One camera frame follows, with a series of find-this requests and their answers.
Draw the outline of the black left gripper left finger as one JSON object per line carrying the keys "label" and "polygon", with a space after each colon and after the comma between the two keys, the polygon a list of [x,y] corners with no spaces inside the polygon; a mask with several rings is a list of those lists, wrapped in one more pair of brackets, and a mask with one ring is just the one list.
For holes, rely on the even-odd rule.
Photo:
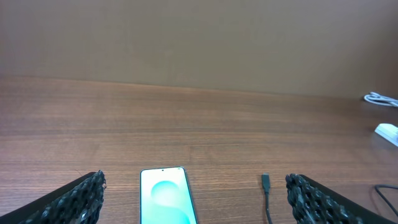
{"label": "black left gripper left finger", "polygon": [[103,171],[89,172],[1,216],[3,224],[96,224],[104,202]]}

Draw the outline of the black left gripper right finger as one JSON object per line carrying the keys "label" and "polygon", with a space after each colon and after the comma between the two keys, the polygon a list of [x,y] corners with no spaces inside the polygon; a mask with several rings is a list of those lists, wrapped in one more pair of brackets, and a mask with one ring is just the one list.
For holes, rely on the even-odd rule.
{"label": "black left gripper right finger", "polygon": [[287,201],[297,223],[393,224],[302,174],[285,177]]}

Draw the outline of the smartphone with teal screen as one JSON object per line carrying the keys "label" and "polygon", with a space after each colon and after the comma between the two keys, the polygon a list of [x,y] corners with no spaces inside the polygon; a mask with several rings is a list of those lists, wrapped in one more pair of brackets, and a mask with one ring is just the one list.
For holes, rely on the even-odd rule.
{"label": "smartphone with teal screen", "polygon": [[140,223],[198,223],[188,177],[183,167],[141,171]]}

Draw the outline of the white power strip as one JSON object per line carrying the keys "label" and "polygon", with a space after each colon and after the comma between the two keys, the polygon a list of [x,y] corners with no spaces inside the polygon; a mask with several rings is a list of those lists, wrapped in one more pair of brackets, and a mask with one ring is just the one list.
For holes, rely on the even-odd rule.
{"label": "white power strip", "polygon": [[395,146],[398,146],[398,141],[397,141],[397,133],[398,133],[398,127],[394,126],[393,124],[388,124],[388,123],[381,123],[377,126],[377,128],[374,130],[375,133],[383,137],[385,140],[389,141]]}

